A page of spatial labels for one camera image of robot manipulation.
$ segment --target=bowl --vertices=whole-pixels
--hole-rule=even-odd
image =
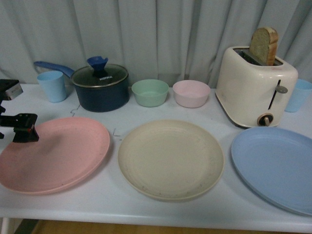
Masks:
[[[205,104],[210,87],[197,80],[182,80],[173,85],[177,104],[187,108],[197,108]]]
[[[165,102],[169,85],[158,79],[144,79],[134,83],[131,89],[139,105],[155,107]]]

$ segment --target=plate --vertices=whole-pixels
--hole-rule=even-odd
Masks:
[[[180,120],[157,120],[131,131],[118,151],[126,180],[159,200],[183,200],[212,188],[224,169],[218,141],[203,128]]]
[[[55,193],[85,179],[103,161],[107,129],[84,117],[60,118],[36,126],[38,142],[10,143],[0,155],[0,183],[30,195]]]
[[[285,129],[255,127],[232,143],[234,165],[268,202],[312,215],[312,139]]]

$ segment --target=gray curtain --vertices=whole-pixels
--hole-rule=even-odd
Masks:
[[[248,46],[262,26],[277,30],[277,56],[312,81],[311,0],[0,0],[0,21],[0,78],[22,83],[37,83],[36,60],[75,70],[101,55],[131,84],[215,88],[226,48]]]

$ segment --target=pot lid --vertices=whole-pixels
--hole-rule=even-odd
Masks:
[[[115,85],[128,77],[128,71],[116,64],[106,64],[108,59],[101,56],[91,57],[88,60],[90,66],[76,70],[72,76],[72,82],[80,87],[101,88]]]

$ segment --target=saucepan handle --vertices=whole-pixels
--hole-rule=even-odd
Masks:
[[[69,68],[69,67],[66,67],[66,66],[63,66],[63,65],[59,65],[59,64],[50,63],[50,62],[36,61],[36,62],[34,62],[34,65],[38,66],[38,67],[43,67],[43,68],[47,68],[47,69],[63,72],[69,78],[74,73],[74,70]]]

